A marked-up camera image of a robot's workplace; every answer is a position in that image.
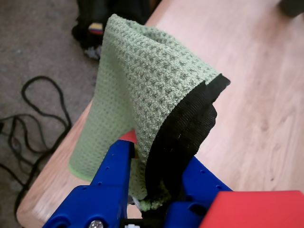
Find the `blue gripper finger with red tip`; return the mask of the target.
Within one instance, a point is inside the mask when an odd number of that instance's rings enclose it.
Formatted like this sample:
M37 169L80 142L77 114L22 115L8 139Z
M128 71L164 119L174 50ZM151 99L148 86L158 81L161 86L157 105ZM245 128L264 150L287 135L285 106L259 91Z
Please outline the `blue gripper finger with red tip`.
M198 228L220 191L231 191L193 157L182 175L181 192L170 204L165 228Z
M91 183L75 187L44 227L127 228L130 167L136 143L134 130L116 141Z

